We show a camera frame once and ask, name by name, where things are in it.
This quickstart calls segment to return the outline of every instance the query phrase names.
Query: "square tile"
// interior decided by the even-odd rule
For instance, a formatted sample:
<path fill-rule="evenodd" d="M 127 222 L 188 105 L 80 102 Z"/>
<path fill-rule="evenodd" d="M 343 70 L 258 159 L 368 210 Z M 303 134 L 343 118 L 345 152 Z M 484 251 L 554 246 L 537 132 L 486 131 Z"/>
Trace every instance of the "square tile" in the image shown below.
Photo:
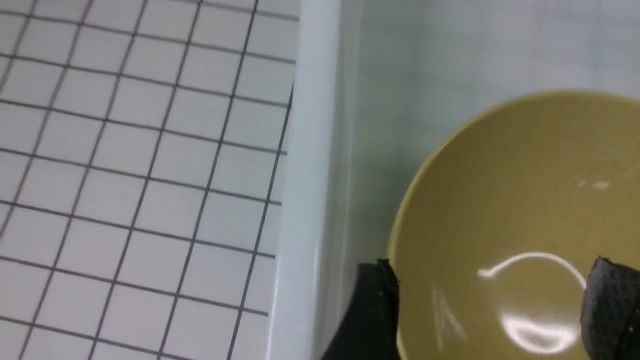
<path fill-rule="evenodd" d="M 155 355 L 105 343 L 97 343 L 93 352 L 93 360 L 154 360 L 155 358 Z"/>
<path fill-rule="evenodd" d="M 193 31 L 193 42 L 242 50 L 251 14 L 203 6 Z"/>
<path fill-rule="evenodd" d="M 299 24 L 298 21 L 256 15 L 247 51 L 295 60 Z"/>
<path fill-rule="evenodd" d="M 240 55 L 189 46 L 180 85 L 230 94 Z"/>
<path fill-rule="evenodd" d="M 94 0 L 86 23 L 133 31 L 141 7 L 142 0 Z"/>
<path fill-rule="evenodd" d="M 264 203 L 209 193 L 198 239 L 253 250 L 258 237 Z"/>
<path fill-rule="evenodd" d="M 60 334 L 43 329 L 33 329 L 24 360 L 85 360 L 91 350 L 91 340 Z"/>
<path fill-rule="evenodd" d="M 284 15 L 300 16 L 300 0 L 261 0 L 258 10 L 281 13 Z"/>
<path fill-rule="evenodd" d="M 268 152 L 222 145 L 211 187 L 265 199 L 274 161 Z"/>
<path fill-rule="evenodd" d="M 190 238 L 203 196 L 201 190 L 149 181 L 135 225 Z"/>
<path fill-rule="evenodd" d="M 286 113 L 278 106 L 235 99 L 225 140 L 277 150 Z"/>
<path fill-rule="evenodd" d="M 49 271 L 0 260 L 0 315 L 30 322 Z"/>
<path fill-rule="evenodd" d="M 76 214 L 130 225 L 144 180 L 91 169 L 80 195 Z"/>
<path fill-rule="evenodd" d="M 187 40 L 191 23 L 196 13 L 196 4 L 168 0 L 150 0 L 147 3 L 141 34 Z"/>
<path fill-rule="evenodd" d="M 101 127 L 99 121 L 52 111 L 37 153 L 87 164 Z"/>
<path fill-rule="evenodd" d="M 267 215 L 264 217 L 264 224 L 262 225 L 258 251 L 271 255 L 278 253 L 281 212 L 282 207 L 280 205 L 269 204 Z"/>
<path fill-rule="evenodd" d="M 174 83 L 183 54 L 182 44 L 136 37 L 124 73 Z"/>
<path fill-rule="evenodd" d="M 229 98 L 177 89 L 166 128 L 181 133 L 219 139 Z"/>
<path fill-rule="evenodd" d="M 44 111 L 0 104 L 0 147 L 33 152 Z"/>
<path fill-rule="evenodd" d="M 0 56 L 0 74 L 4 74 L 4 70 L 6 70 L 6 66 L 8 64 L 9 64 L 9 58 Z"/>
<path fill-rule="evenodd" d="M 214 3 L 214 4 L 225 4 L 225 5 L 231 5 L 231 6 L 236 6 L 239 8 L 245 8 L 245 9 L 253 9 L 253 4 L 255 4 L 255 0 L 205 0 L 205 6 L 207 3 Z"/>
<path fill-rule="evenodd" d="M 550 16 L 540 25 L 542 56 L 560 57 L 567 61 L 584 61 L 593 56 L 593 39 L 598 25 L 591 20 L 567 16 Z"/>
<path fill-rule="evenodd" d="M 4 220 L 6 216 L 9 214 L 9 210 L 11 206 L 6 204 L 0 204 L 0 227 L 4 226 Z"/>
<path fill-rule="evenodd" d="M 173 297 L 116 285 L 101 338 L 159 350 Z"/>
<path fill-rule="evenodd" d="M 0 13 L 0 53 L 11 55 L 18 39 L 20 29 L 24 23 L 21 16 L 5 15 Z"/>
<path fill-rule="evenodd" d="M 242 313 L 231 360 L 266 359 L 269 318 Z"/>
<path fill-rule="evenodd" d="M 17 360 L 29 327 L 13 322 L 0 321 L 0 357 Z"/>
<path fill-rule="evenodd" d="M 119 227 L 73 219 L 58 268 L 113 279 L 128 234 Z"/>
<path fill-rule="evenodd" d="M 147 175 L 158 134 L 155 130 L 107 124 L 93 164 L 97 167 Z"/>
<path fill-rule="evenodd" d="M 0 199 L 13 201 L 28 161 L 26 156 L 0 152 Z"/>
<path fill-rule="evenodd" d="M 117 72 L 120 70 L 130 41 L 129 35 L 83 27 L 78 36 L 71 64 Z"/>
<path fill-rule="evenodd" d="M 617 94 L 637 97 L 640 94 L 640 75 L 637 72 L 603 67 L 601 70 L 602 89 Z"/>
<path fill-rule="evenodd" d="M 275 281 L 275 259 L 256 256 L 244 306 L 249 309 L 268 312 L 273 301 Z"/>
<path fill-rule="evenodd" d="M 245 56 L 237 94 L 255 99 L 289 102 L 296 66 Z"/>
<path fill-rule="evenodd" d="M 0 254 L 13 259 L 53 266 L 67 218 L 21 208 L 13 214 L 0 241 Z"/>
<path fill-rule="evenodd" d="M 121 78 L 109 118 L 161 127 L 171 92 L 169 86 Z"/>
<path fill-rule="evenodd" d="M 69 57 L 75 32 L 76 27 L 71 24 L 31 19 L 18 54 L 64 64 Z"/>
<path fill-rule="evenodd" d="M 188 251 L 187 241 L 134 231 L 118 280 L 175 292 Z"/>
<path fill-rule="evenodd" d="M 541 66 L 537 85 L 545 89 L 593 88 L 595 76 L 590 64 L 579 61 L 548 61 Z"/>
<path fill-rule="evenodd" d="M 108 282 L 56 272 L 36 322 L 95 335 L 110 287 Z"/>
<path fill-rule="evenodd" d="M 153 177 L 207 186 L 218 143 L 163 134 L 154 163 Z"/>
<path fill-rule="evenodd" d="M 164 351 L 190 359 L 224 358 L 236 318 L 236 310 L 180 299 Z"/>
<path fill-rule="evenodd" d="M 480 80 L 504 91 L 528 91 L 538 76 L 529 70 L 535 67 L 537 65 L 527 53 L 487 51 L 480 61 Z"/>
<path fill-rule="evenodd" d="M 0 9 L 11 12 L 29 13 L 31 1 L 0 0 Z"/>
<path fill-rule="evenodd" d="M 18 202 L 71 213 L 84 169 L 75 165 L 34 159 Z"/>
<path fill-rule="evenodd" d="M 287 156 L 280 155 L 278 158 L 278 168 L 276 169 L 276 176 L 273 179 L 273 187 L 271 189 L 271 200 L 282 201 L 282 195 L 284 194 L 284 179 L 287 175 Z"/>
<path fill-rule="evenodd" d="M 26 60 L 14 60 L 0 97 L 5 100 L 47 106 L 62 68 Z"/>
<path fill-rule="evenodd" d="M 67 70 L 55 107 L 94 117 L 104 117 L 116 83 L 112 75 Z"/>
<path fill-rule="evenodd" d="M 195 244 L 180 293 L 239 306 L 250 262 L 244 252 Z"/>
<path fill-rule="evenodd" d="M 36 5 L 35 14 L 56 19 L 80 21 L 86 4 L 87 0 L 39 1 Z"/>

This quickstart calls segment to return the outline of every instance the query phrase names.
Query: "black object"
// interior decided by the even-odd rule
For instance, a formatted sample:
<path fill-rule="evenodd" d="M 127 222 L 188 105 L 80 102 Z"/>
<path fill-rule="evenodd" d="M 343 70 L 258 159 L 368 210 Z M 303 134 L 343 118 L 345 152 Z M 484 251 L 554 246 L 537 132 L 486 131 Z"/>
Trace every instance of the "black object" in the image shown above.
<path fill-rule="evenodd" d="M 582 342 L 592 360 L 640 359 L 640 272 L 598 258 L 582 302 Z"/>
<path fill-rule="evenodd" d="M 398 280 L 388 260 L 360 264 L 347 313 L 322 360 L 400 360 Z"/>

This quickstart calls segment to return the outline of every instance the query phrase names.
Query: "white tile wall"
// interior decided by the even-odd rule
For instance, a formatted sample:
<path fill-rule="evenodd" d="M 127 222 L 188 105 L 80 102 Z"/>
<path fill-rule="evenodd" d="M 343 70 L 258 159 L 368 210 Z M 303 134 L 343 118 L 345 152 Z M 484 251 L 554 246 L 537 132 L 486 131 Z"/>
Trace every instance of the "white tile wall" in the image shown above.
<path fill-rule="evenodd" d="M 299 1 L 0 0 L 1 359 L 264 358 Z"/>

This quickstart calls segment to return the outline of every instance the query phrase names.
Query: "white bathtub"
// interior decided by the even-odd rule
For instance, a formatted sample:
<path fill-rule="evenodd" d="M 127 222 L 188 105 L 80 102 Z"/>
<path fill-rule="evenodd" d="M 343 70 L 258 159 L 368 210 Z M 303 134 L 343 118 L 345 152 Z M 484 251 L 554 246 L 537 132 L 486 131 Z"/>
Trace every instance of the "white bathtub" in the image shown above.
<path fill-rule="evenodd" d="M 303 0 L 270 360 L 316 360 L 423 159 L 552 88 L 640 95 L 637 0 Z"/>

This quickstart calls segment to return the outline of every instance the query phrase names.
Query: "yellow bowl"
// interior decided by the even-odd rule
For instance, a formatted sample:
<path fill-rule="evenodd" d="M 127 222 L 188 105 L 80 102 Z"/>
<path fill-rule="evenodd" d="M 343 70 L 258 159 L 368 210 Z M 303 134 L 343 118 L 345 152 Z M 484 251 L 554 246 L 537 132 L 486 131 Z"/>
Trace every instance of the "yellow bowl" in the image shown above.
<path fill-rule="evenodd" d="M 598 255 L 640 267 L 640 103 L 594 92 L 507 102 L 409 187 L 389 247 L 405 360 L 587 360 Z"/>

